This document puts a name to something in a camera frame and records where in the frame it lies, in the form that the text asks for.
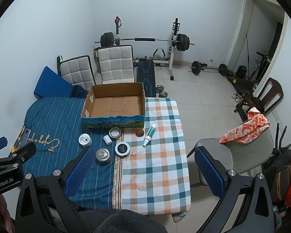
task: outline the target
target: orange patterned cloth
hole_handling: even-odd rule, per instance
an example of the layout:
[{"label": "orange patterned cloth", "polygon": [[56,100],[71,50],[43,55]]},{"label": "orange patterned cloth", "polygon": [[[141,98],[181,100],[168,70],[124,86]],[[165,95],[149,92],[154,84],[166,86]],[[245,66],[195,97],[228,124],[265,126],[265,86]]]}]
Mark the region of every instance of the orange patterned cloth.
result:
[{"label": "orange patterned cloth", "polygon": [[253,107],[248,111],[248,121],[226,132],[220,139],[220,143],[235,141],[248,144],[261,135],[267,128],[269,128],[269,121],[257,108]]}]

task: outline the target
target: plaid tablecloth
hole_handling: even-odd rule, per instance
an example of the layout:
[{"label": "plaid tablecloth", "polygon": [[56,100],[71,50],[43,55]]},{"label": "plaid tablecloth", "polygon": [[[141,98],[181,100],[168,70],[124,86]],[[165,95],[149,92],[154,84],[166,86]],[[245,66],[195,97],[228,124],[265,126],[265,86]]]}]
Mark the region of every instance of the plaid tablecloth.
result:
[{"label": "plaid tablecloth", "polygon": [[178,222],[190,210],[191,194],[177,103],[147,98],[145,106],[145,134],[152,123],[157,129],[145,148],[137,129],[123,129],[121,140],[130,145],[131,154],[115,160],[113,207],[144,215],[172,214]]}]

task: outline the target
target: chrome dumbbell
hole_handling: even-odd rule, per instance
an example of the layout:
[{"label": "chrome dumbbell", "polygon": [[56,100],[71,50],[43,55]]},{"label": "chrome dumbbell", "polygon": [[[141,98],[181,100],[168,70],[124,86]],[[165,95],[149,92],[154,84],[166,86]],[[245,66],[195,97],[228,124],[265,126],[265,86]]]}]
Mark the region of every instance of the chrome dumbbell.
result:
[{"label": "chrome dumbbell", "polygon": [[167,98],[168,94],[164,91],[164,86],[157,85],[156,86],[156,93],[158,94],[159,98]]}]

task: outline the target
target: cell phone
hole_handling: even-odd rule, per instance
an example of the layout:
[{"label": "cell phone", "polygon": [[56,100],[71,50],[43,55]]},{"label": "cell phone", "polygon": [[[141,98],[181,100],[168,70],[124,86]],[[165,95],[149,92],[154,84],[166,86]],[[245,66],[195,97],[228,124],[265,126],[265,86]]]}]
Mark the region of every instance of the cell phone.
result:
[{"label": "cell phone", "polygon": [[23,135],[22,135],[22,139],[21,139],[20,144],[19,144],[21,147],[24,146],[25,144],[27,144],[27,141],[28,141],[28,138],[30,135],[30,131],[31,131],[31,129],[25,128]]}]

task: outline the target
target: open cardboard box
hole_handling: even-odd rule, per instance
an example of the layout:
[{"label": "open cardboard box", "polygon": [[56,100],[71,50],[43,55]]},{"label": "open cardboard box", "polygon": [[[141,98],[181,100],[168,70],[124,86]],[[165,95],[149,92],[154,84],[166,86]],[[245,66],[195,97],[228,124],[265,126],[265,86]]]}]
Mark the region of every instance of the open cardboard box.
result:
[{"label": "open cardboard box", "polygon": [[145,99],[141,82],[94,85],[81,119],[89,128],[143,128]]}]

